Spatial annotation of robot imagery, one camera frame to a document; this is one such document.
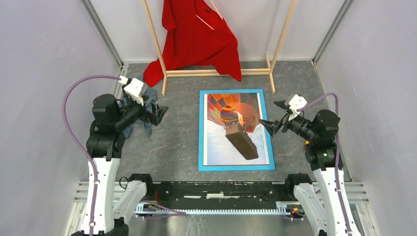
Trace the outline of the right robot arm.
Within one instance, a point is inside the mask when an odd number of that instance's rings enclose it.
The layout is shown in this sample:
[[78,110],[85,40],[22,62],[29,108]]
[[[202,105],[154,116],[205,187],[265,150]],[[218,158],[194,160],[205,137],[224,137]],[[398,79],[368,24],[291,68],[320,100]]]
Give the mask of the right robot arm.
[[286,111],[281,120],[260,120],[271,136],[282,129],[302,137],[306,143],[304,153],[316,179],[321,196],[318,197],[308,174],[289,174],[285,180],[284,195],[300,203],[316,236],[358,236],[344,184],[343,164],[336,136],[340,117],[323,109],[312,121],[297,113],[299,105],[306,105],[303,98],[295,102],[275,101]]

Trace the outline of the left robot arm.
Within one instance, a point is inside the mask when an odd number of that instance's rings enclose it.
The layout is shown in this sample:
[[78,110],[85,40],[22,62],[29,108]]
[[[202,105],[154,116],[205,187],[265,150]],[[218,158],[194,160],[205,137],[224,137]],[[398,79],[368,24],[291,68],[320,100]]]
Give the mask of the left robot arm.
[[75,236],[126,236],[129,222],[140,200],[154,196],[149,174],[132,174],[120,200],[114,204],[116,173],[120,164],[126,130],[141,120],[158,126],[168,111],[151,101],[151,110],[130,97],[127,103],[112,94],[103,94],[93,101],[86,152],[89,159],[89,188],[85,215]]

